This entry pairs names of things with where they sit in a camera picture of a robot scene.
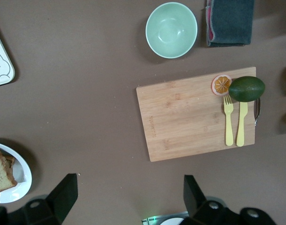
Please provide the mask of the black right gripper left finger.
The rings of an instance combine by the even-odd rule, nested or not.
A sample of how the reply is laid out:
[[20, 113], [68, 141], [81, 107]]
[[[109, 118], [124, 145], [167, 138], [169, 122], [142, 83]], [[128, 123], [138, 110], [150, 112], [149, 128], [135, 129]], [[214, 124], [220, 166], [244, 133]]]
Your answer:
[[27, 202], [9, 214], [10, 225], [61, 225], [78, 198], [77, 175], [67, 174], [45, 198]]

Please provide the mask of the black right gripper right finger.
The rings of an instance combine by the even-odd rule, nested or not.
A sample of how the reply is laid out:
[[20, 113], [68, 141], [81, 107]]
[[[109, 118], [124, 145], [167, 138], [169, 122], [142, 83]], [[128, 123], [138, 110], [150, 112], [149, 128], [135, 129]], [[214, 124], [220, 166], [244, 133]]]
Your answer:
[[239, 215], [215, 200], [207, 200], [194, 176], [185, 175], [183, 199], [188, 217], [184, 225], [238, 225]]

